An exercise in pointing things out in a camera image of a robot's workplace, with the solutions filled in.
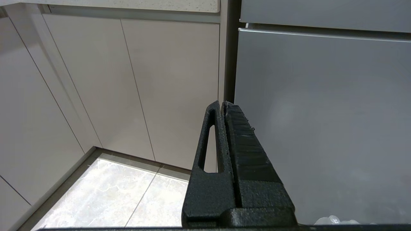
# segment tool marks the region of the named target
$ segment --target countertop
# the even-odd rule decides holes
[[[108,7],[124,9],[151,9],[217,13],[219,0],[0,0],[0,6],[14,3]]]

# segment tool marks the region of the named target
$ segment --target floor tile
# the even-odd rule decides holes
[[[125,226],[154,176],[97,159],[32,230]]]
[[[173,166],[164,165],[158,171],[159,175],[168,176],[171,178],[175,178],[177,180],[184,180],[188,181],[190,179],[191,171],[186,169],[180,169]]]
[[[179,226],[188,182],[156,175],[127,227]]]
[[[141,170],[149,171],[152,173],[156,173],[162,164],[141,159],[138,157],[132,157],[121,153],[105,153],[103,152],[100,156],[100,159],[105,159],[109,161],[113,161],[119,164],[128,165],[134,168],[138,168]]]

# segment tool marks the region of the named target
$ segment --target refrigerator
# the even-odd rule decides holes
[[[296,207],[411,223],[411,0],[242,0],[235,104]]]

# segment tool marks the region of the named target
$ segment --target stainless steel panel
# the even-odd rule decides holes
[[[242,0],[241,21],[411,32],[410,0]]]
[[[300,223],[411,222],[411,43],[240,30],[236,99]]]

